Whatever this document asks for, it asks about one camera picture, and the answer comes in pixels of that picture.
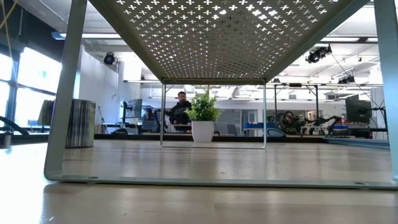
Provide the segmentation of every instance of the man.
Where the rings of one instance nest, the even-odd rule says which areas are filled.
[[[170,123],[188,124],[190,120],[188,115],[185,113],[187,109],[191,109],[191,103],[187,101],[187,95],[181,91],[178,93],[177,105],[170,110]]]

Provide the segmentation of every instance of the perforated metal table top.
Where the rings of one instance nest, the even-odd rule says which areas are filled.
[[[213,83],[270,80],[368,2],[90,1],[159,80]]]

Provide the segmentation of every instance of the potted plant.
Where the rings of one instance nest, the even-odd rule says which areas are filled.
[[[192,108],[186,110],[192,121],[192,136],[195,142],[211,142],[214,133],[214,121],[217,120],[221,110],[214,107],[216,96],[210,98],[210,90],[207,89],[203,96],[195,93],[192,100]]]

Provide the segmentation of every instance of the white ceiling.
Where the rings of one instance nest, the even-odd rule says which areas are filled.
[[[71,0],[19,0],[19,4],[54,29],[60,32],[66,31]],[[114,30],[89,3],[84,32],[114,33]],[[340,25],[330,36],[376,37],[374,9],[371,3]],[[97,55],[98,52],[104,54],[110,51],[131,51],[123,40],[86,40],[84,44],[88,51],[96,52]],[[378,63],[377,44],[331,44],[331,48],[341,66],[346,70],[354,69],[355,75],[359,77],[368,76],[368,68]],[[318,77],[334,77],[343,72],[330,55],[315,64],[308,64],[305,61],[306,56],[303,55],[292,66],[287,67],[283,75],[297,77],[304,83],[308,80],[315,82]],[[147,77],[153,77],[147,68],[143,68],[142,72]]]

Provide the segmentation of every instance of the white pot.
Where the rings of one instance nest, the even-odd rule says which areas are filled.
[[[192,137],[195,142],[211,142],[213,133],[212,121],[192,121]]]

